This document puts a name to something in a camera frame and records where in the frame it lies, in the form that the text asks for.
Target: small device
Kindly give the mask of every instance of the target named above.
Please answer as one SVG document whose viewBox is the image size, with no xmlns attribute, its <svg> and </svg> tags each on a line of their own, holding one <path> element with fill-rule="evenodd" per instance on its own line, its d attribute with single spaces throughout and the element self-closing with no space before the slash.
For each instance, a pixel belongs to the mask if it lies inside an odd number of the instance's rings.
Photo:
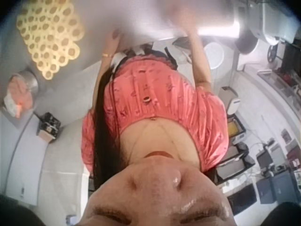
<svg viewBox="0 0 301 226">
<path fill-rule="evenodd" d="M 221 87 L 218 97 L 224 103 L 227 115 L 235 114 L 240 105 L 237 92 L 229 86 Z"/>
</svg>

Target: eyebrow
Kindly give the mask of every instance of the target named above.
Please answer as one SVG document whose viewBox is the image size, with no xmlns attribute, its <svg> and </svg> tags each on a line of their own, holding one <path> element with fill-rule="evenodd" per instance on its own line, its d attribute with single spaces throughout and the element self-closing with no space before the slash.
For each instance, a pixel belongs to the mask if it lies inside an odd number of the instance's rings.
<svg viewBox="0 0 301 226">
<path fill-rule="evenodd" d="M 197 211 L 192 214 L 189 214 L 187 217 L 185 217 L 183 220 L 180 221 L 180 224 L 188 224 L 192 221 L 197 221 L 197 220 L 201 220 L 201 219 L 209 218 L 209 217 L 217 217 L 223 221 L 226 220 L 224 211 L 218 206 L 213 206 L 213 207 L 204 208 L 201 211 Z"/>
<path fill-rule="evenodd" d="M 107 207 L 94 207 L 91 216 L 98 215 L 98 216 L 103 216 L 107 217 L 109 219 L 113 219 L 115 221 L 118 221 L 119 223 L 129 225 L 131 224 L 131 220 L 129 217 L 127 217 L 125 214 L 123 214 L 119 210 L 114 210 L 113 208 L 107 208 Z"/>
</svg>

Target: hand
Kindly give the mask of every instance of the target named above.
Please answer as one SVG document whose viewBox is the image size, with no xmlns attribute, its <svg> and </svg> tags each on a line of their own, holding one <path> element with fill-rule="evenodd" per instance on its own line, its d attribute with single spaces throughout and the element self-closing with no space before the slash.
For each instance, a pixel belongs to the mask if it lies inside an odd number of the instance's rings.
<svg viewBox="0 0 301 226">
<path fill-rule="evenodd" d="M 175 6 L 172 11 L 172 18 L 176 25 L 183 29 L 187 35 L 197 33 L 196 14 L 186 6 Z"/>
<path fill-rule="evenodd" d="M 109 32 L 105 38 L 103 53 L 114 55 L 117 51 L 122 35 L 118 29 Z"/>
</svg>

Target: red object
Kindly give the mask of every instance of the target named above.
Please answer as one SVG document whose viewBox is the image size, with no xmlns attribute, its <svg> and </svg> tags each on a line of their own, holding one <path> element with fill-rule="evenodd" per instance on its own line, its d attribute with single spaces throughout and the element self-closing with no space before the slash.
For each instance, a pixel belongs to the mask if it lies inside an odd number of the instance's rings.
<svg viewBox="0 0 301 226">
<path fill-rule="evenodd" d="M 115 113 L 110 90 L 111 85 L 108 85 L 104 108 L 107 123 L 113 131 Z M 190 133 L 203 172 L 217 165 L 226 154 L 229 136 L 223 102 L 202 87 L 194 88 L 163 59 L 138 56 L 128 60 L 117 73 L 114 95 L 120 133 L 142 119 L 171 119 Z M 93 166 L 94 133 L 93 112 L 90 111 L 83 121 L 81 146 L 83 161 L 90 172 Z"/>
</svg>

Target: pink top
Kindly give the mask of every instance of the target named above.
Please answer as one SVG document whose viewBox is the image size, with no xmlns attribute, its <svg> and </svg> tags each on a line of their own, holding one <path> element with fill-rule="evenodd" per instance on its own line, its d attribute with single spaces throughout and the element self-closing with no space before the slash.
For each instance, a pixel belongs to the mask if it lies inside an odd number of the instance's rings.
<svg viewBox="0 0 301 226">
<path fill-rule="evenodd" d="M 107 85 L 104 108 L 109 128 L 115 114 Z M 228 149 L 227 117 L 222 101 L 202 87 L 194 88 L 164 59 L 138 56 L 118 70 L 114 94 L 119 131 L 143 119 L 161 117 L 182 125 L 190 133 L 199 153 L 201 170 L 221 161 Z M 88 170 L 93 166 L 94 127 L 91 111 L 83 120 L 82 158 Z"/>
</svg>

